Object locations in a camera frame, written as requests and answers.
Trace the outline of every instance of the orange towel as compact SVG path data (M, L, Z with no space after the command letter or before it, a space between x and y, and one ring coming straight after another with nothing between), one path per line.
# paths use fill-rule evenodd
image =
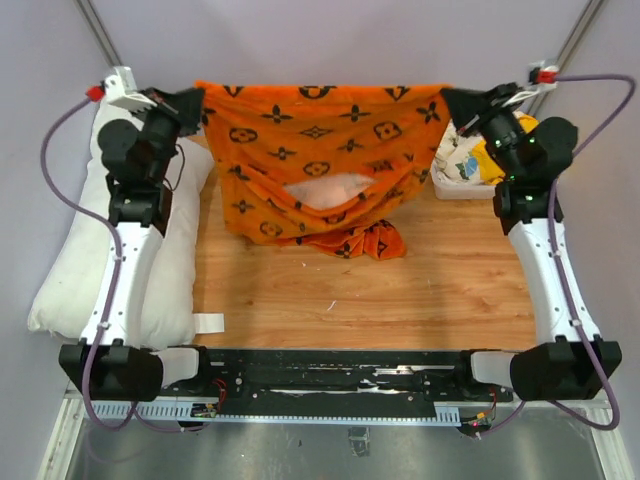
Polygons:
M405 254L382 219L415 197L429 174L449 122L442 86L196 86L206 89L202 121L231 232L344 258ZM341 173L376 183L327 210L283 188Z

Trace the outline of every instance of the black wire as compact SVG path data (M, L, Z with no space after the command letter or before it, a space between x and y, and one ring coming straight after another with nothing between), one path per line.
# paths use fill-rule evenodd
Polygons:
M187 163L187 159L184 156L184 149L182 148L182 145L180 145L179 143L176 143L176 147L178 147L180 149L180 154L182 156L182 165L180 166L180 173L178 173L178 180L176 180L176 186L172 186L171 183L169 182L169 180L167 180L166 178L164 179L166 183L166 186L169 190L171 190L171 192L175 192L178 189L178 186L180 185L180 181L182 180L182 172L184 172L184 165L185 163Z

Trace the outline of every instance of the gray wall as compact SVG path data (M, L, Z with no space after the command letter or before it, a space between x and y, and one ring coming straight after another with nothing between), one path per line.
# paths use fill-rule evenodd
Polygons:
M608 2L567 73L625 72L640 79L637 0ZM622 99L622 83L567 84L543 110L562 115L588 135ZM615 123L562 176L571 259L585 301L605 338L620 341L615 375L622 432L640 474L640 163L638 95Z
M31 480L66 382L57 342L27 333L27 313L72 218L42 179L40 140L106 64L68 0L2 2L0 64L0 469L2 478ZM72 197L85 176L93 112L74 118L52 145L53 174Z
M93 0L140 85L491 87L553 57L586 0Z

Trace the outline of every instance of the wooden tabletop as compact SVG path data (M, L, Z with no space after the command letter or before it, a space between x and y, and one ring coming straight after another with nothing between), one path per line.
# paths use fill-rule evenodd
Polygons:
M224 313L209 347L527 349L533 309L491 201L438 200L430 181L387 220L406 257L345 260L224 229L215 169L201 194L194 311Z

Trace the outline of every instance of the pillow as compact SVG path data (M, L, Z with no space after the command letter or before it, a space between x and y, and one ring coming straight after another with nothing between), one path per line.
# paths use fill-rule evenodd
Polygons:
M107 170L102 165L97 136L104 124L116 118L131 120L138 129L142 126L126 110L101 105L93 124L92 158L80 198L80 205L105 217L109 204ZM184 149L185 167L173 194L167 232L151 269L142 308L142 345L154 349L191 342L195 335L192 289L200 190L213 161L209 151L194 142L180 139L178 144ZM167 171L167 180L174 187L181 165L179 153L171 159ZM98 297L110 240L103 225L85 215L75 215L62 251L33 302L29 330L80 337Z

